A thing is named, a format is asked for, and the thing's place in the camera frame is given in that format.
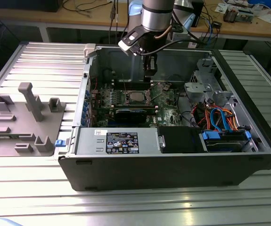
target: power supply label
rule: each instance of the power supply label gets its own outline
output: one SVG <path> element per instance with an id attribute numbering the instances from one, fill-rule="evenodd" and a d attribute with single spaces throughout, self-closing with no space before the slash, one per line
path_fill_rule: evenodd
<path id="1" fill-rule="evenodd" d="M 107 154 L 138 154 L 137 133 L 107 133 Z"/>

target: electronic device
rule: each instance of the electronic device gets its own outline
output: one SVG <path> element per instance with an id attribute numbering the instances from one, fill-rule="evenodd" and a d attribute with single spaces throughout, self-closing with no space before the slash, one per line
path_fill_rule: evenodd
<path id="1" fill-rule="evenodd" d="M 176 39 L 174 33 L 187 32 L 197 19 L 199 7 L 196 6 L 193 13 L 191 0 L 135 0 L 130 3 L 128 33 L 118 45 L 128 55 L 143 56 L 145 82 L 150 82 L 157 72 L 157 52 L 165 45 L 168 35 Z"/>
<path id="2" fill-rule="evenodd" d="M 0 0 L 0 8 L 57 12 L 63 0 Z"/>
<path id="3" fill-rule="evenodd" d="M 84 53 L 73 131 L 57 141 L 74 190 L 230 186 L 271 169 L 271 128 L 239 81 L 244 53 L 165 49 L 150 82 L 119 47 Z"/>
<path id="4" fill-rule="evenodd" d="M 204 1 L 203 0 L 192 0 L 193 13 L 195 14 L 195 19 L 193 21 L 192 27 L 197 27 L 200 14 L 203 9 Z"/>

